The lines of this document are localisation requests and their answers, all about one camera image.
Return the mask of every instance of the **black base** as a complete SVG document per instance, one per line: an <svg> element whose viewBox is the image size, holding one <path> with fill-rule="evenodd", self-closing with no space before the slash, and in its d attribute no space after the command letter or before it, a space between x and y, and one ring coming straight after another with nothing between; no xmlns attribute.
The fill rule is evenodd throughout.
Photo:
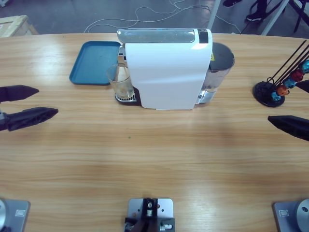
<svg viewBox="0 0 309 232"><path fill-rule="evenodd" d="M271 93L275 91L276 86L270 82L259 82L253 87L253 95L255 99L268 107L278 107L284 103L285 97L282 96L279 101L274 101Z"/></svg>

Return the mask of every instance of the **cable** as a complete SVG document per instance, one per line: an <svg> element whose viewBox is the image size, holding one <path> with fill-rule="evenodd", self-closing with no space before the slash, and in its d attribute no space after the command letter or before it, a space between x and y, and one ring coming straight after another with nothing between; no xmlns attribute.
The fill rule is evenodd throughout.
<svg viewBox="0 0 309 232"><path fill-rule="evenodd" d="M174 9L172 12L157 12L157 11L154 11L153 9L151 9L151 8L148 7L148 6L141 6L141 7L137 8L137 9L135 10L135 16L136 16L136 19L135 19L135 20L134 20L134 19L122 19L122 18L104 18L104 19L100 19L100 20L97 20L97 21L95 21L95 22L89 24L89 25L86 27L84 33L86 33L86 32L90 33L90 30L91 30L92 28L94 28L94 27L97 27L97 26L109 26L109 27L113 27L113 28L124 28L124 29L125 29L125 28L130 28L130 27L135 26L138 22L144 22L144 23L161 22L161 21L163 21L163 20L169 19L169 18L171 18L171 17L177 15L178 13L180 13L180 12L182 12L182 11L185 11L185 10L188 10L188 9L193 9L193 8L206 9L206 10L208 10L208 11L211 13L211 10L210 10L209 6L207 6L207 5L201 5L201 4L199 4L199 5L191 5L191 6L186 7L186 8L180 8L179 6L177 6L177 3L184 2L184 1L186 1L186 0L180 0L180 1L176 1L176 2L172 3L171 0L169 0L170 4L171 4L172 6L175 7L175 9ZM172 15L170 15L170 16L168 16L168 17L166 17L166 18L163 18L163 19L153 20L153 21L139 20L139 16L138 16L138 14L137 14L137 11L138 11L139 9L142 9L142 8L147 8L147 9L151 10L152 12L154 12L154 13L156 13L156 14L161 14L161 15L172 14ZM229 22L225 21L224 19L220 18L220 17L217 16L217 15L216 15L216 17L217 17L218 19L220 19L220 20L222 20L222 21L224 21L224 22L226 22L226 23L228 23L228 24L234 26L234 27L239 31L239 33L241 34L241 31L238 29L238 27L237 27L235 24L229 23ZM105 21L105 20L119 20L119 21L125 21L125 22L135 22L135 23L133 23L132 25L127 26L127 27L117 27L117 26L114 26L114 25L111 25L111 24L107 24L107 23L96 24L96 23L98 23L98 22Z"/></svg>
<svg viewBox="0 0 309 232"><path fill-rule="evenodd" d="M216 15L216 18L218 18L218 19L220 19L220 20L222 20L222 21L226 22L226 23L227 23L227 24L229 24L229 25L234 26L234 27L235 27L235 28L239 31L239 33L241 34L241 31L238 29L238 27L237 27L235 24L229 23L229 22L225 21L224 19L220 18L220 17L219 17L219 16L217 16L217 15Z"/></svg>

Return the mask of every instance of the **wooden crate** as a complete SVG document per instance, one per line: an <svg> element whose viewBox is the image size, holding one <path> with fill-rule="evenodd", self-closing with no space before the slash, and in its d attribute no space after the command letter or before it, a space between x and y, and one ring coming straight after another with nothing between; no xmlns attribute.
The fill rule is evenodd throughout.
<svg viewBox="0 0 309 232"><path fill-rule="evenodd" d="M20 35L37 35L37 31L27 20L28 16L26 15L0 18L0 38Z"/></svg>

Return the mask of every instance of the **white coffee machine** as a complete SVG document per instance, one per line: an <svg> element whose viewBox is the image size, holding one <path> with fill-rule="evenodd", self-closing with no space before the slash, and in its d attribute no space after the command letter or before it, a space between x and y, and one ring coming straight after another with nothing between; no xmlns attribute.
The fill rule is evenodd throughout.
<svg viewBox="0 0 309 232"><path fill-rule="evenodd" d="M123 43L118 62L127 65L135 92L129 99L116 95L119 102L161 110L193 109L213 97L215 92L210 97L204 84L213 58L210 30L119 29L117 35ZM228 52L225 75L234 64Z"/></svg>

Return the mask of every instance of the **table leg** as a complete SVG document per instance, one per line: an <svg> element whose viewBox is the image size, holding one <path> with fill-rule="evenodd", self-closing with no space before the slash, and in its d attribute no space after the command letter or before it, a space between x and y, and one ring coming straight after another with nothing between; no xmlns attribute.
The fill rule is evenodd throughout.
<svg viewBox="0 0 309 232"><path fill-rule="evenodd" d="M296 23L295 28L294 28L294 33L297 32L297 29L298 29L300 20L301 20L303 14L304 14L304 10L305 10L305 7L306 7L306 3L307 3L307 0L303 0L303 5L302 5L302 7L301 7L301 13L300 13L299 16L298 16L298 20L297 20L297 23Z"/></svg>
<svg viewBox="0 0 309 232"><path fill-rule="evenodd" d="M220 6L220 2L221 2L221 0L215 0L215 2L214 2L214 5L213 5L212 11L211 11L211 17L210 17L208 25L207 25L207 28L209 30L211 30L211 28L213 26L213 22L214 22L214 19L216 18L217 11L218 11L218 8Z"/></svg>
<svg viewBox="0 0 309 232"><path fill-rule="evenodd" d="M289 3L289 0L283 0L281 5L279 6L277 12L273 15L270 22L266 25L265 29L263 30L261 35L267 35L271 27L274 25L274 23L277 21L278 17L282 13L283 9L286 7L286 5Z"/></svg>

